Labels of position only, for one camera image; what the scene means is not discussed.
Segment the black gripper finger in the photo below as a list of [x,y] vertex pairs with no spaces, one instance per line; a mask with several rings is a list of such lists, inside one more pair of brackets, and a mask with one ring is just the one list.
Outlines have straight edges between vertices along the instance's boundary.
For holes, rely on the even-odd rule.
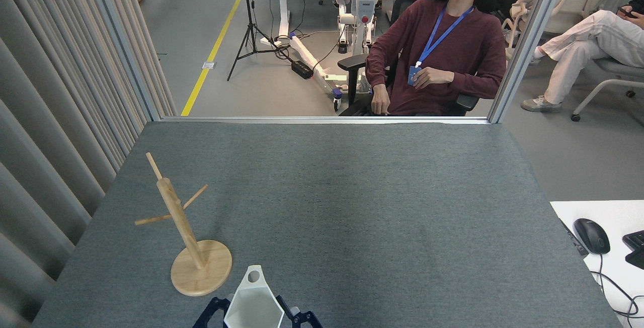
[[281,295],[276,296],[277,303],[280,305],[284,314],[291,321],[292,327],[302,327],[303,324],[309,324],[311,327],[322,328],[322,324],[315,314],[308,310],[301,312],[296,306],[289,308]]
[[209,322],[218,311],[222,312],[222,317],[218,320],[221,322],[220,326],[228,327],[224,322],[224,319],[228,313],[232,299],[232,295],[229,295],[226,298],[213,297],[209,303],[207,303],[206,308],[202,311],[200,316],[196,319],[193,327],[209,327]]

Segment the person's right hand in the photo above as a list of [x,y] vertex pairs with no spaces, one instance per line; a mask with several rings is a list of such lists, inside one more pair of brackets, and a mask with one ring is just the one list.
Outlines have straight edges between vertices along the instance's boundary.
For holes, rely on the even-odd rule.
[[372,87],[372,113],[373,115],[385,116],[388,115],[388,107],[390,104],[389,94],[386,85],[377,84]]

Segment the person's left hand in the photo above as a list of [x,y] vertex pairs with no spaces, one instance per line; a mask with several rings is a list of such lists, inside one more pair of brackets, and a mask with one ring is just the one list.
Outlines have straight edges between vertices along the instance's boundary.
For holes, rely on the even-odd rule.
[[412,87],[420,90],[431,84],[449,84],[454,80],[455,74],[452,71],[435,69],[433,67],[423,67],[412,78]]

